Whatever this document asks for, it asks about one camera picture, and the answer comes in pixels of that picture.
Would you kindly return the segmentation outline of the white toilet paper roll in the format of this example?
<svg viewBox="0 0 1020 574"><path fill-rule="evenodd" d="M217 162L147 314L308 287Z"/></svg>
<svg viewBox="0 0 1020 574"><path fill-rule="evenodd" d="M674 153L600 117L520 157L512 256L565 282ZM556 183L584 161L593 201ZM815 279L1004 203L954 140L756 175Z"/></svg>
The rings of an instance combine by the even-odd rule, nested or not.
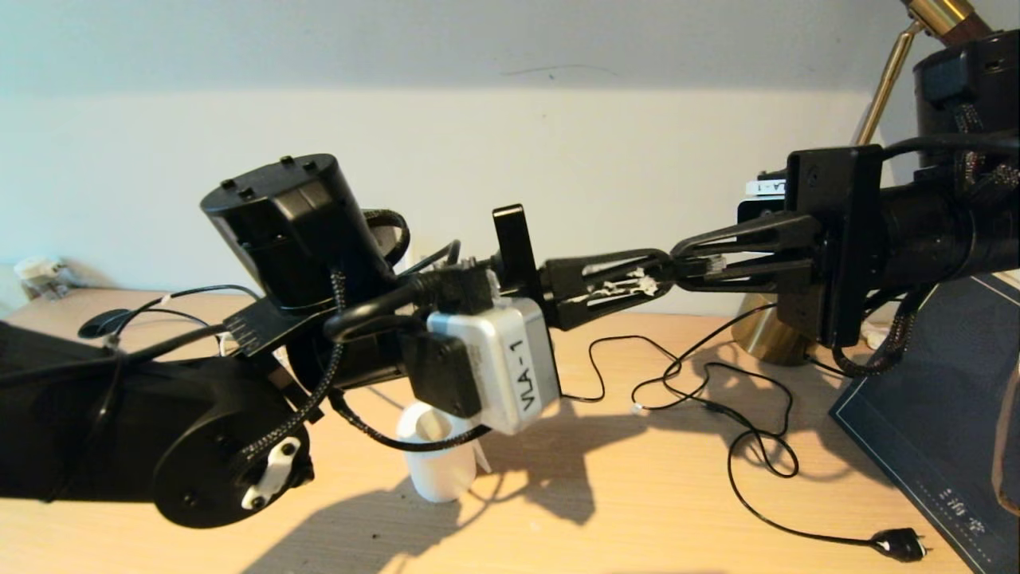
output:
<svg viewBox="0 0 1020 574"><path fill-rule="evenodd" d="M473 428L471 420L457 418L422 401L415 401L404 408L396 432L400 441L429 443L455 437ZM466 494L478 474L492 471L477 440L426 453L405 451L404 458L418 495L434 504L445 504Z"/></svg>

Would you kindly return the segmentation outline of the brass desk lamp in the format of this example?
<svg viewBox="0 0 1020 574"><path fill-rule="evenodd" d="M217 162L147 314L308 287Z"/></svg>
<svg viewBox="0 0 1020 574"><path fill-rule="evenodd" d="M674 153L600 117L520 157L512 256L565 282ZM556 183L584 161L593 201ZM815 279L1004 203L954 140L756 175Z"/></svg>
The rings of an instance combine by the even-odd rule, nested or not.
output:
<svg viewBox="0 0 1020 574"><path fill-rule="evenodd" d="M853 135L851 141L853 145L866 145L872 142L888 106L892 88L908 59L915 36L925 33L935 37L944 45L958 45L992 33L991 27L977 14L972 0L897 0L897 2L906 10L908 25L897 34L892 42L877 87ZM753 293L744 297L740 315L747 313L749 316L732 326L730 331L733 338L744 352L766 363L798 366L808 362L808 355L814 343L779 322L776 310L765 308L772 302L775 302L775 297L772 295Z"/></svg>

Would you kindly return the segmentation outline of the dark blue gift bag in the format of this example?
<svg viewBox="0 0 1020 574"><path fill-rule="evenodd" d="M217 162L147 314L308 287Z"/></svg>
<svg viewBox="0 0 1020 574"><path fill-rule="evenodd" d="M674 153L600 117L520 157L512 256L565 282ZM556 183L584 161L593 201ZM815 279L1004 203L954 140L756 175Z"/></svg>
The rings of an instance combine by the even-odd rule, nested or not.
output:
<svg viewBox="0 0 1020 574"><path fill-rule="evenodd" d="M974 574L1020 574L1020 271L937 286L830 415Z"/></svg>

